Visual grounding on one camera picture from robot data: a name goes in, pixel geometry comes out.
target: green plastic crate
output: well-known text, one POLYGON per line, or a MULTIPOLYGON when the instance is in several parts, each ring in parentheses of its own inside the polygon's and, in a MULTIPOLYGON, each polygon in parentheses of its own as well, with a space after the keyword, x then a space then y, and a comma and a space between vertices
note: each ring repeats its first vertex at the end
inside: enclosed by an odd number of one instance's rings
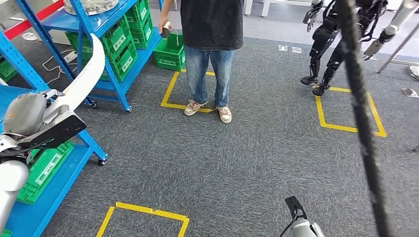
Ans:
MULTIPOLYGON (((125 79, 137 58, 137 50, 135 49, 134 43, 132 42, 124 48, 121 54, 114 61, 110 61, 112 70, 114 71, 114 74, 119 83, 125 79)), ((86 65, 87 62, 88 61, 82 61, 83 65, 86 65)), ((103 72, 103 75, 100 79, 106 81, 109 80, 108 76, 106 75, 106 71, 103 72)))
POLYGON ((73 148, 71 142, 65 142, 57 149, 32 150, 31 158, 28 160, 29 177, 17 194, 16 200, 34 204, 73 148))
POLYGON ((185 66, 183 36, 171 33, 167 39, 161 39, 153 51, 158 68, 180 71, 185 66))
POLYGON ((3 230, 0 237, 10 237, 12 235, 12 231, 10 230, 3 230))
POLYGON ((0 78, 8 82, 16 74, 16 69, 5 58, 0 56, 0 78))
POLYGON ((137 49, 146 49, 150 42, 151 34, 153 33, 153 22, 151 17, 148 17, 143 30, 131 29, 132 39, 134 40, 137 49))
POLYGON ((126 11, 125 16, 129 27, 132 30, 143 30, 147 19, 150 17, 148 0, 137 1, 128 11, 126 11))
MULTIPOLYGON (((73 46, 73 49, 77 51, 78 46, 78 34, 73 32, 66 32, 66 36, 73 46)), ((129 30, 128 21, 123 16, 112 28, 110 28, 101 38, 103 49, 106 56, 110 59, 116 58, 125 46, 131 41, 131 31, 129 30)), ((93 53, 93 46, 87 39, 87 36, 83 36, 83 47, 82 47, 82 58, 90 59, 93 53)))

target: jeans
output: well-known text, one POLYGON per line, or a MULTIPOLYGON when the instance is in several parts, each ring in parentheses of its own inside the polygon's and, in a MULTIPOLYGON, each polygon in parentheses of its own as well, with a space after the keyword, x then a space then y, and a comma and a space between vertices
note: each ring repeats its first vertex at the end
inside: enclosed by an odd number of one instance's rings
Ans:
POLYGON ((217 107, 227 106, 231 62, 233 61, 234 51, 199 51, 196 48, 187 46, 184 46, 184 48, 186 78, 194 101, 199 104, 204 104, 208 101, 208 94, 205 86, 205 73, 208 69, 209 59, 211 59, 215 78, 217 80, 217 86, 215 87, 215 105, 217 107))

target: person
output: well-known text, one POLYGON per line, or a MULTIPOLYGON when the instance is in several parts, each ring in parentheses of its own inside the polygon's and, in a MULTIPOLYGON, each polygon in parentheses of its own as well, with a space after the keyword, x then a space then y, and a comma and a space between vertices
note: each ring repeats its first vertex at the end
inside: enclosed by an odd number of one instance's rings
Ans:
MULTIPOLYGON (((163 3, 159 31, 168 21, 173 0, 163 3)), ((205 73, 209 59, 216 77, 215 105, 221 121, 232 120, 228 108, 234 50, 243 46, 243 0, 182 0, 180 17, 185 49, 186 78, 193 100, 186 104, 191 116, 208 103, 205 73)))

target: sneaker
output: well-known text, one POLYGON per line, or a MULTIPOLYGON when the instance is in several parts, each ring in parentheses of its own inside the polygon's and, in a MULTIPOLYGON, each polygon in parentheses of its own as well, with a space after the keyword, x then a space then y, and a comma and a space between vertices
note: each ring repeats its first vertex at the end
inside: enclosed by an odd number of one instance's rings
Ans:
POLYGON ((217 107, 218 112, 220 113, 220 119, 223 121, 223 123, 229 123, 231 122, 231 111, 230 109, 225 107, 217 107))
POLYGON ((198 104, 198 103, 196 103, 195 101, 190 100, 190 101, 188 102, 188 104, 186 105, 186 108, 185 108, 185 114, 186 114, 187 116, 194 115, 194 114, 198 111, 198 109, 199 109, 199 108, 203 107, 203 106, 204 106, 204 105, 206 105, 207 103, 208 103, 208 101, 206 101, 206 102, 205 102, 205 103, 203 103, 203 104, 198 104))

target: yellow tape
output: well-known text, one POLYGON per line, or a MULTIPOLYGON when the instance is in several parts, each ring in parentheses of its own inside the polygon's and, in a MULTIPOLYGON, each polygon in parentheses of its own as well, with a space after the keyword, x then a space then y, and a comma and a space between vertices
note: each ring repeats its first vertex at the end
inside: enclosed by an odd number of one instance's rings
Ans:
POLYGON ((323 114, 322 102, 320 101, 320 96, 316 96, 316 107, 317 113, 319 114, 320 126, 326 126, 325 116, 323 114))
MULTIPOLYGON (((339 91, 339 92, 347 92, 350 93, 350 89, 346 88, 338 88, 338 87, 330 87, 330 90, 332 91, 339 91)), ((368 93, 368 103, 370 104, 371 111, 373 113, 374 120, 377 124, 378 132, 374 132, 374 134, 378 137, 387 137, 387 133, 384 130, 384 126, 381 123, 381 120, 379 118, 376 106, 374 105, 373 98, 371 97, 371 94, 368 93)), ((322 102, 320 100, 319 96, 316 96, 316 107, 317 107, 317 113, 319 115, 319 123, 320 126, 336 129, 336 130, 342 130, 347 132, 358 132, 358 129, 355 127, 348 127, 348 126, 341 126, 341 125, 335 125, 335 124, 329 124, 326 123, 325 116, 323 114, 323 108, 322 108, 322 102)))
POLYGON ((157 216, 163 216, 163 217, 167 217, 167 218, 175 219, 179 221, 184 221, 186 219, 186 216, 183 216, 183 215, 179 215, 179 214, 175 214, 175 213, 171 213, 167 211, 153 210, 151 208, 144 207, 144 206, 137 206, 137 205, 127 204, 127 203, 122 203, 122 202, 117 202, 116 206, 118 208, 122 208, 126 210, 144 212, 144 213, 153 214, 157 216))
POLYGON ((339 87, 330 87, 329 90, 351 93, 350 89, 339 88, 339 87))
MULTIPOLYGON (((183 73, 185 73, 186 72, 186 69, 182 68, 180 71, 183 72, 183 73)), ((205 75, 207 75, 207 76, 215 76, 215 73, 213 73, 213 72, 205 72, 205 75)))
POLYGON ((112 213, 114 212, 115 207, 111 206, 106 213, 105 218, 103 219, 102 225, 100 226, 99 232, 97 233, 96 237, 102 237, 103 233, 105 232, 106 226, 108 226, 109 220, 111 219, 112 213))
POLYGON ((370 104, 371 111, 373 112, 373 117, 374 117, 374 120, 376 121, 376 125, 378 128, 378 132, 375 132, 375 135, 378 137, 387 137, 387 133, 385 133, 384 126, 381 123, 381 120, 377 112, 377 108, 374 105, 374 101, 370 93, 368 93, 368 102, 370 104))
POLYGON ((163 97, 163 101, 162 101, 162 103, 160 104, 161 106, 163 106, 163 104, 165 104, 165 103, 167 103, 167 102, 168 102, 169 97, 170 97, 170 94, 171 94, 171 90, 173 90, 173 87, 174 87, 174 84, 176 83, 176 79, 177 79, 177 76, 178 76, 178 75, 179 75, 179 72, 175 72, 175 73, 173 74, 173 77, 171 78, 171 81, 170 81, 169 87, 168 87, 168 89, 166 90, 165 96, 163 97))
MULTIPOLYGON (((161 107, 167 107, 167 108, 173 108, 173 109, 181 109, 184 110, 186 106, 184 105, 178 105, 178 104, 171 104, 171 103, 162 103, 160 104, 161 107)), ((205 109, 205 108, 199 108, 198 112, 202 112, 202 113, 211 113, 215 111, 215 109, 205 109)))
POLYGON ((186 228, 188 228, 188 224, 189 224, 189 218, 186 218, 183 221, 183 224, 182 224, 182 227, 180 228, 179 234, 177 235, 178 237, 183 237, 185 235, 186 228))

